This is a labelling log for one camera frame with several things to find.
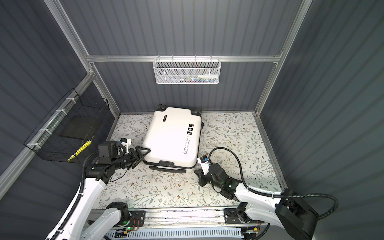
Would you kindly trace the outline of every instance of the floral pattern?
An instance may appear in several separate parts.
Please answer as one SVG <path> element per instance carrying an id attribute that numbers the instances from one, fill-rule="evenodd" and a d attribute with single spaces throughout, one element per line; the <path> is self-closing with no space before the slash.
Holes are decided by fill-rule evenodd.
<path id="1" fill-rule="evenodd" d="M 132 146 L 141 145 L 152 114 L 121 115 L 112 140 L 130 138 Z M 217 147 L 227 147 L 239 157 L 248 185 L 280 191 L 263 141 L 252 113 L 203 113 L 199 156 Z M 238 164 L 225 150 L 216 150 L 211 157 L 230 177 L 240 179 Z M 117 170 L 117 179 L 125 170 Z M 192 173 L 168 173 L 150 170 L 140 163 L 124 177 L 108 183 L 95 202 L 94 209 L 105 209 L 111 202 L 126 202 L 129 208 L 229 206 L 238 202 L 216 193 L 210 185 L 200 187 Z"/>

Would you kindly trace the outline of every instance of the black wire basket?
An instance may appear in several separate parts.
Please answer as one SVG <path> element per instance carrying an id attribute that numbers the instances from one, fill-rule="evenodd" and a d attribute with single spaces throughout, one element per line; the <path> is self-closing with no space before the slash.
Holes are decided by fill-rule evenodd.
<path id="1" fill-rule="evenodd" d="M 105 140 L 97 134 L 109 111 L 108 101 L 78 94 L 66 101 L 53 119 L 36 127 L 24 145 L 43 160 L 82 163 Z"/>

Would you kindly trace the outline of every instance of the striped gray wall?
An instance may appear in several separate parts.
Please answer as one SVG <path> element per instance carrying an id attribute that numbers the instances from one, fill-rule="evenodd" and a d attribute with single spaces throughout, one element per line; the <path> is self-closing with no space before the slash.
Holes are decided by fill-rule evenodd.
<path id="1" fill-rule="evenodd" d="M 222 63 L 219 84 L 157 84 L 152 63 L 95 63 L 121 112 L 159 103 L 204 111 L 254 110 L 273 63 Z"/>
<path id="2" fill-rule="evenodd" d="M 315 1 L 261 118 L 299 193 L 335 195 L 316 239 L 382 239 L 384 1 Z M 323 212 L 331 203 L 312 199 Z"/>
<path id="3" fill-rule="evenodd" d="M 65 0 L 91 55 L 273 55 L 300 0 Z"/>
<path id="4" fill-rule="evenodd" d="M 94 84 L 83 94 L 100 97 Z M 113 121 L 108 111 L 94 140 L 104 141 Z M 0 201 L 0 239 L 45 239 L 70 204 L 80 180 L 81 164 L 34 157 Z"/>
<path id="5" fill-rule="evenodd" d="M 0 174 L 85 75 L 42 0 L 0 1 Z"/>

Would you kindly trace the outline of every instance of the white suitcase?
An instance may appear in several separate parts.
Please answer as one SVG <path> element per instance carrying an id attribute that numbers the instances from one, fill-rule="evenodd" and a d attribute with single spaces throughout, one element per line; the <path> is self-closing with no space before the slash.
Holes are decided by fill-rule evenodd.
<path id="1" fill-rule="evenodd" d="M 201 112 L 159 105 L 142 144 L 144 163 L 163 172 L 192 172 L 199 150 Z"/>

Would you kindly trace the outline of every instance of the white mesh basket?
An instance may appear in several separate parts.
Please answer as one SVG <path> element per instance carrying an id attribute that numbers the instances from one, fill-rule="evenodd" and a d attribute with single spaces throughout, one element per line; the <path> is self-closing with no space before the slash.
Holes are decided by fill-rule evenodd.
<path id="1" fill-rule="evenodd" d="M 159 84 L 217 84 L 221 62 L 217 61 L 153 61 L 156 83 Z"/>

